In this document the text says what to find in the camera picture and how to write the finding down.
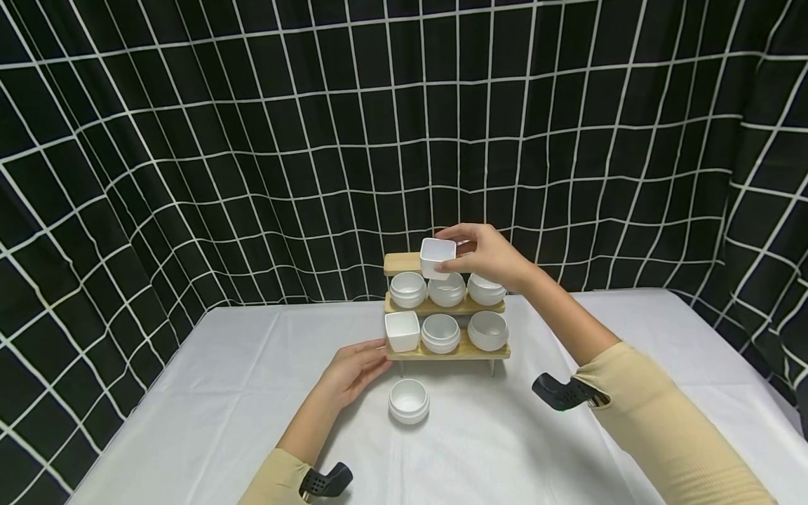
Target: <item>beige long sleeve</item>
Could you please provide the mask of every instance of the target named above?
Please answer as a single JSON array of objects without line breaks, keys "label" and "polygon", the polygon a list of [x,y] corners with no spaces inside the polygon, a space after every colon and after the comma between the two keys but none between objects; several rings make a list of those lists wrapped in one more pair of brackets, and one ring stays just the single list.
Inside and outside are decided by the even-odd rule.
[{"label": "beige long sleeve", "polygon": [[668,505],[775,503],[716,427],[654,361],[619,343],[574,375],[606,393],[592,407]]},{"label": "beige long sleeve", "polygon": [[300,487],[310,468],[283,449],[272,449],[238,505],[305,505]]}]

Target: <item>white ceramic cup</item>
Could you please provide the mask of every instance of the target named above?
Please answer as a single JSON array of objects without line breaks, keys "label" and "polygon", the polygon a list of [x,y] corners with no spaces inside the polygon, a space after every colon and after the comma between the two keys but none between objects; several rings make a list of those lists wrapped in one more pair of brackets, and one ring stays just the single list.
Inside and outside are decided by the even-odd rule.
[{"label": "white ceramic cup", "polygon": [[501,349],[508,338],[508,328],[501,314],[483,310],[469,320],[469,340],[481,351]]},{"label": "white ceramic cup", "polygon": [[429,412],[429,393],[417,380],[401,379],[390,390],[389,409],[400,423],[420,423]]},{"label": "white ceramic cup", "polygon": [[424,238],[421,241],[421,273],[427,279],[448,279],[448,273],[436,271],[435,267],[444,261],[454,259],[456,253],[457,244],[453,240]]},{"label": "white ceramic cup", "polygon": [[393,352],[414,351],[421,339],[418,315],[412,310],[385,314],[385,331]]},{"label": "white ceramic cup", "polygon": [[390,281],[390,297],[403,309],[413,309],[427,299],[427,283],[413,271],[404,271]]},{"label": "white ceramic cup", "polygon": [[429,299],[441,307],[453,307],[465,298],[463,276],[453,271],[446,280],[430,279],[427,286]]},{"label": "white ceramic cup", "polygon": [[503,300],[507,290],[501,285],[484,279],[477,274],[469,277],[469,296],[480,305],[497,305]]},{"label": "white ceramic cup", "polygon": [[460,343],[460,327],[452,316],[433,314],[423,321],[421,341],[436,354],[448,354]]}]

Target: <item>white table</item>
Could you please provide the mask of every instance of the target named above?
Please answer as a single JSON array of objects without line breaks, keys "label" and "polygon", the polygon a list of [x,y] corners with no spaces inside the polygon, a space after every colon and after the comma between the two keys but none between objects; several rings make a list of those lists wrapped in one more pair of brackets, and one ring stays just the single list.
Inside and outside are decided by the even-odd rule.
[{"label": "white table", "polygon": [[[679,298],[658,289],[576,298],[653,356],[780,503],[805,503],[808,445],[797,414]],[[382,302],[215,309],[194,329],[71,505],[231,505],[338,347],[384,334]],[[414,427],[388,415],[397,370],[343,412],[321,470],[354,482],[331,503],[609,503],[662,500],[581,406],[559,413],[530,390],[572,359],[521,297],[508,297],[512,356],[409,363],[431,395]]]}]

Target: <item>black wrist sensor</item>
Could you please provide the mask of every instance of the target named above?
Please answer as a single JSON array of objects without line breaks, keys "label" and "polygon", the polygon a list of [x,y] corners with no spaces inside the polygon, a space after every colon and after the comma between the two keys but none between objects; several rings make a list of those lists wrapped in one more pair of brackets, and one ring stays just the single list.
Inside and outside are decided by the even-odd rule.
[{"label": "black wrist sensor", "polygon": [[607,395],[574,377],[567,384],[562,384],[548,373],[542,373],[533,382],[531,389],[555,410],[569,410],[584,402],[592,402],[593,406],[603,406],[610,401]]},{"label": "black wrist sensor", "polygon": [[315,469],[309,469],[301,482],[300,494],[301,496],[309,494],[333,498],[340,496],[352,480],[353,473],[341,461],[331,469],[328,475],[323,475]]}]

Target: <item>hand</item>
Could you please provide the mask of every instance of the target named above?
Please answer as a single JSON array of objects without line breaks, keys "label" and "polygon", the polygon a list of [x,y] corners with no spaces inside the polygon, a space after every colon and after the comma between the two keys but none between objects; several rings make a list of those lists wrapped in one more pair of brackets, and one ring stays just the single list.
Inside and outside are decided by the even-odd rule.
[{"label": "hand", "polygon": [[457,247],[458,257],[444,261],[438,271],[473,271],[508,291],[521,291],[527,274],[537,269],[491,225],[460,223],[442,229],[435,237],[467,241]]},{"label": "hand", "polygon": [[342,409],[356,400],[356,397],[373,379],[386,372],[393,364],[387,360],[384,339],[369,340],[343,347],[322,373],[315,390],[325,398],[337,402]]}]

